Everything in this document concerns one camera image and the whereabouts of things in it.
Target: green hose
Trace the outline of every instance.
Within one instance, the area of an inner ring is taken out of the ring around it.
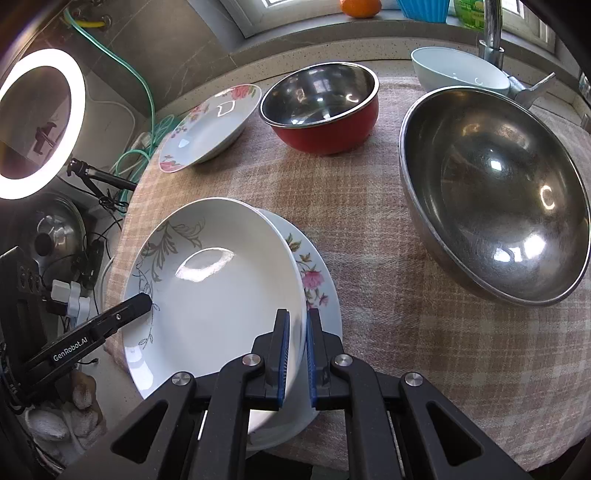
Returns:
[[[152,139],[153,139],[154,138],[154,130],[155,130],[155,122],[156,122],[156,113],[155,113],[155,108],[154,108],[154,98],[152,98],[152,92],[150,92],[150,88],[148,87],[148,84],[146,83],[146,81],[142,78],[142,76],[138,72],[135,71],[135,69],[129,63],[127,63],[123,59],[120,59],[117,55],[115,55],[113,52],[111,52],[107,47],[103,46],[100,42],[98,42],[98,40],[95,39],[92,35],[90,35],[88,32],[86,32],[80,25],[78,25],[76,23],[76,21],[74,20],[74,18],[72,17],[68,7],[66,7],[66,9],[64,10],[64,17],[72,27],[74,27],[76,30],[78,30],[78,33],[80,35],[82,35],[85,39],[87,39],[90,43],[92,43],[96,48],[98,48],[102,52],[106,53],[113,60],[115,60],[115,61],[119,62],[121,65],[123,65],[144,86],[144,89],[146,90],[146,93],[148,94],[148,100],[150,100],[150,110],[152,113]],[[150,156],[152,156],[152,153],[154,152],[154,150],[152,149],[152,145],[153,145],[153,142],[150,145],[150,148],[148,149],[148,155],[150,155]]]
[[[106,48],[104,45],[102,45],[100,42],[98,42],[98,40],[95,39],[92,35],[87,33],[80,25],[78,25],[78,23],[74,20],[74,18],[72,17],[72,15],[67,7],[64,10],[64,18],[66,19],[66,21],[70,25],[72,25],[72,27],[74,27],[78,31],[78,33],[80,33],[80,35],[82,35],[85,39],[87,39],[89,42],[91,42],[96,48],[98,48],[100,51],[106,53],[113,60],[117,61],[118,63],[123,65],[126,69],[128,69],[140,81],[140,83],[143,85],[146,93],[148,94],[148,100],[150,101],[150,111],[151,111],[151,115],[152,115],[152,131],[151,131],[151,137],[150,137],[150,146],[147,148],[147,152],[145,152],[144,150],[129,150],[129,151],[123,153],[123,155],[121,155],[118,158],[117,162],[115,163],[115,175],[119,175],[119,163],[124,157],[126,157],[127,155],[130,155],[130,154],[142,155],[144,157],[144,160],[142,162],[138,163],[137,169],[131,174],[131,177],[129,178],[130,181],[137,181],[137,179],[139,179],[139,177],[141,177],[142,173],[144,172],[144,170],[148,166],[148,163],[150,162],[150,159],[152,158],[154,150],[156,149],[156,147],[158,146],[160,141],[164,138],[164,136],[168,132],[170,132],[172,129],[174,129],[176,127],[178,122],[175,121],[174,115],[169,115],[166,118],[164,118],[156,126],[156,124],[155,124],[156,113],[155,113],[155,108],[154,108],[154,98],[152,97],[152,92],[150,92],[150,88],[148,87],[148,84],[142,78],[142,76],[129,63],[127,63],[125,60],[119,58],[117,55],[115,55],[113,52],[111,52],[108,48]],[[127,195],[128,195],[127,190],[121,190],[118,195],[119,200],[126,202]]]

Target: floral plate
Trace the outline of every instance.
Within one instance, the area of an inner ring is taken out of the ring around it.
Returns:
[[[343,323],[335,284],[318,250],[302,232],[284,218],[266,210],[259,211],[279,230],[289,245],[300,270],[308,308],[320,310],[322,329],[325,332],[343,338]],[[248,436],[246,449],[264,450],[286,442],[304,430],[317,415],[318,412],[310,407],[308,367],[304,358],[293,389],[289,397],[285,398],[283,408],[259,430]]]
[[[293,254],[249,205],[206,198],[172,213],[138,253],[124,297],[144,292],[152,310],[121,331],[129,373],[146,398],[175,372],[218,372],[290,312],[285,401],[306,343],[306,299]],[[276,414],[252,410],[249,432]]]
[[[160,170],[173,173],[223,152],[240,136],[261,95],[256,85],[237,85],[197,105],[166,139]]]

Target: blue cup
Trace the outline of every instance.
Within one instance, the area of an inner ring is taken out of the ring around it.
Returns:
[[[398,0],[398,5],[407,18],[422,22],[445,23],[449,0]]]

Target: metal mixing bowl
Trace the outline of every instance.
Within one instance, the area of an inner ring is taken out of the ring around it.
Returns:
[[[280,80],[262,98],[261,118],[289,146],[316,154],[363,143],[378,118],[377,75],[356,63],[312,65]]]
[[[476,87],[435,90],[407,112],[400,176],[435,260],[486,298],[565,299],[589,263],[589,200],[558,138],[517,103]]]

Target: plaid tablecloth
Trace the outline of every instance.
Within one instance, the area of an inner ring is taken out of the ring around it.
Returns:
[[[380,112],[368,141],[331,157],[284,145],[253,115],[214,160],[175,174],[152,159],[133,196],[108,283],[121,301],[150,232],[192,200],[227,196],[263,207],[300,228],[335,281],[346,351],[378,371],[416,370],[526,469],[561,455],[591,429],[589,273],[565,301],[543,309],[481,300],[427,255],[398,175],[398,133],[424,91],[414,77],[382,78]],[[533,107],[573,156],[591,192],[591,140],[561,117]],[[124,367],[121,339],[108,349]],[[321,413],[281,456],[347,468],[344,418]]]

